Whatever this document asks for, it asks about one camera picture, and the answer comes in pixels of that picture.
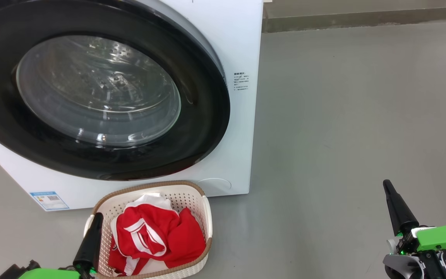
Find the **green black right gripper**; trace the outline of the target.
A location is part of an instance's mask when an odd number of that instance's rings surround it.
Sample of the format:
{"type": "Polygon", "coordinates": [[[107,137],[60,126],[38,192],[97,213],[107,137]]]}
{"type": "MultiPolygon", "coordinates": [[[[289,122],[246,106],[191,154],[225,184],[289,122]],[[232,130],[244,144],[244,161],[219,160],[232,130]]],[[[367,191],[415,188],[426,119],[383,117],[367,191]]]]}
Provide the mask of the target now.
{"type": "Polygon", "coordinates": [[[446,226],[419,227],[419,221],[389,179],[383,180],[383,189],[394,236],[402,234],[398,242],[387,240],[389,254],[446,250],[446,226]]]}

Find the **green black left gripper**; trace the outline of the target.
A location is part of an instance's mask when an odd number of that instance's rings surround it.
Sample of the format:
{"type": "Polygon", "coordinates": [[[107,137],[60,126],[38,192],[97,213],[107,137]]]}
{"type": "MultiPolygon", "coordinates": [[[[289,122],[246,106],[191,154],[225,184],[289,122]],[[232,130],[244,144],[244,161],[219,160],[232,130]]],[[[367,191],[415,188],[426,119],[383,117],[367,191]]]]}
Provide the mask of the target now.
{"type": "Polygon", "coordinates": [[[26,267],[11,265],[0,275],[0,279],[95,279],[99,266],[103,220],[102,213],[96,213],[90,218],[73,265],[47,269],[31,260],[26,267]]]}

